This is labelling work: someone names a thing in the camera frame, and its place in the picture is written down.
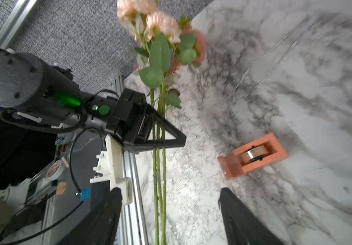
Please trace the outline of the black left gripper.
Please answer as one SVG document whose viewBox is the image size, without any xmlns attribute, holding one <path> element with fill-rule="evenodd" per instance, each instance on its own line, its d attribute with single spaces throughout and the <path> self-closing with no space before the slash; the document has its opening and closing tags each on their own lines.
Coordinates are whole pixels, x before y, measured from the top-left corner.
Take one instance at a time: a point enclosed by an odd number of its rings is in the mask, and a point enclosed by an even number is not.
<svg viewBox="0 0 352 245">
<path fill-rule="evenodd" d="M 180 148 L 186 135 L 161 116 L 140 92 L 124 89 L 120 97 L 89 95 L 86 126 L 110 135 L 132 153 Z"/>
</svg>

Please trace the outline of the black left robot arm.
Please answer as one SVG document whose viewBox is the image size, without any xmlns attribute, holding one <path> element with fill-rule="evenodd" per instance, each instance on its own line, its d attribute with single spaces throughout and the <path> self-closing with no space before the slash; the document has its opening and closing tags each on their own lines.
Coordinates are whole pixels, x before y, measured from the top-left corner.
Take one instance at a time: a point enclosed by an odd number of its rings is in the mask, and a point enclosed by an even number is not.
<svg viewBox="0 0 352 245">
<path fill-rule="evenodd" d="M 186 136 L 130 89 L 94 95 L 81 91 L 71 71 L 30 53 L 0 49 L 0 118 L 51 134 L 94 128 L 132 153 L 183 147 Z"/>
</svg>

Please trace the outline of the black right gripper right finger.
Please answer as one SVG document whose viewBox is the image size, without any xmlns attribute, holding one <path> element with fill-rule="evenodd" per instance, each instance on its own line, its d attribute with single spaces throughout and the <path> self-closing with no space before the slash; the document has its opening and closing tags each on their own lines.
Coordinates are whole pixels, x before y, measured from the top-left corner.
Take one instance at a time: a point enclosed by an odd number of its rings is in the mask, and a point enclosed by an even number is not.
<svg viewBox="0 0 352 245">
<path fill-rule="evenodd" d="M 284 245 L 227 187 L 221 189 L 219 206 L 229 245 Z"/>
</svg>

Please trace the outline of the pink artificial rose stem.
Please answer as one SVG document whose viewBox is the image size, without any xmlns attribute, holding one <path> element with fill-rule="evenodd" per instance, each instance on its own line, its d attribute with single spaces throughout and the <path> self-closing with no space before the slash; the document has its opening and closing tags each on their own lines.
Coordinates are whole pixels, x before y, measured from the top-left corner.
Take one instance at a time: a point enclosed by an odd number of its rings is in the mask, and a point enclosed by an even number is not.
<svg viewBox="0 0 352 245">
<path fill-rule="evenodd" d="M 142 65 L 139 76 L 150 88 L 150 103 L 160 115 L 165 114 L 165 96 L 174 44 L 180 42 L 178 22 L 158 9 L 157 1 L 117 1 L 117 16 L 147 53 L 148 62 Z M 153 183 L 155 198 L 155 243 L 166 241 L 166 150 L 153 151 Z"/>
</svg>

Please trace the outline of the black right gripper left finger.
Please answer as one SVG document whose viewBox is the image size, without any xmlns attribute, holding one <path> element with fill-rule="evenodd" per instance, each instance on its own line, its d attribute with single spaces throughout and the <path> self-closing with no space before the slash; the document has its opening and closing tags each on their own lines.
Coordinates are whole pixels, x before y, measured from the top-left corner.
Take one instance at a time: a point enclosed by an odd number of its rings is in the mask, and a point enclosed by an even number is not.
<svg viewBox="0 0 352 245">
<path fill-rule="evenodd" d="M 121 189 L 114 188 L 59 245 L 112 245 L 122 208 Z"/>
</svg>

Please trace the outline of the pink tape dispenser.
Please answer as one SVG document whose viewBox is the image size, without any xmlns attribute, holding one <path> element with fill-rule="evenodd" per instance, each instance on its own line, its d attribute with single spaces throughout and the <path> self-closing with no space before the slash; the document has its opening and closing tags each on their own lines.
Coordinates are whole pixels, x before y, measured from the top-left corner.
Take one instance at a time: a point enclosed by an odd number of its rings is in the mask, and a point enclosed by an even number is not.
<svg viewBox="0 0 352 245">
<path fill-rule="evenodd" d="M 270 133 L 217 158 L 226 179 L 244 176 L 255 170 L 280 162 L 288 153 L 278 138 Z"/>
</svg>

